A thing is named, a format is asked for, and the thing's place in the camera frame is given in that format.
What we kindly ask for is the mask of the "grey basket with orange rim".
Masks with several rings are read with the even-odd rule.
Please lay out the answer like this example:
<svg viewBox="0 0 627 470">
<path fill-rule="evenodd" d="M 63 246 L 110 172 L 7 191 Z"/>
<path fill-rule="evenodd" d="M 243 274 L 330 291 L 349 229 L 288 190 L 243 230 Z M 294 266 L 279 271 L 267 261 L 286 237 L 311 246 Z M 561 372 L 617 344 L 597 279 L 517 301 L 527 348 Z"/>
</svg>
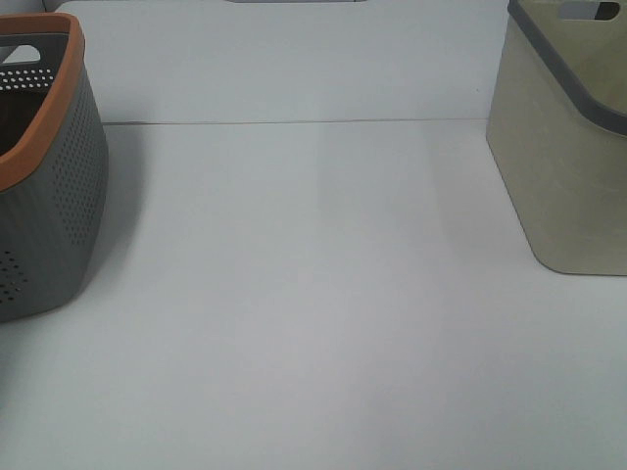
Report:
<svg viewBox="0 0 627 470">
<path fill-rule="evenodd" d="M 39 54 L 2 65 L 1 94 L 47 94 L 1 156 L 1 319 L 9 322 L 63 306 L 79 291 L 106 200 L 109 148 L 76 17 L 4 15 L 1 44 Z"/>
</svg>

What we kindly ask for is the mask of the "beige basket with grey rim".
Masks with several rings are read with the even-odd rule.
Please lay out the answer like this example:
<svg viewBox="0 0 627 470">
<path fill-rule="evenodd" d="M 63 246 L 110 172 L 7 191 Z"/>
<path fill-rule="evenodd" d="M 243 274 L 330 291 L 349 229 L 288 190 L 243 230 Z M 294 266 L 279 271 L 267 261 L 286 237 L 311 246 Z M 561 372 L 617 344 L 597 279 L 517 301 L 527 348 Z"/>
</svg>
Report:
<svg viewBox="0 0 627 470">
<path fill-rule="evenodd" d="M 486 139 L 530 249 L 626 272 L 626 5 L 511 1 Z"/>
</svg>

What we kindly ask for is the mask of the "brown towel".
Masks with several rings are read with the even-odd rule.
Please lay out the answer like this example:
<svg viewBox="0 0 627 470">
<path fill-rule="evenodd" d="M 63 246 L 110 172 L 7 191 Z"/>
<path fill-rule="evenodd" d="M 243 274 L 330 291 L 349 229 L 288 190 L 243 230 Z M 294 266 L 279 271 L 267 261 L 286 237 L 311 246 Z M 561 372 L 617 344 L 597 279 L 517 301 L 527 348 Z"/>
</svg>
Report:
<svg viewBox="0 0 627 470">
<path fill-rule="evenodd" d="M 16 147 L 46 97 L 46 93 L 32 90 L 13 90 L 1 94 L 1 156 Z"/>
</svg>

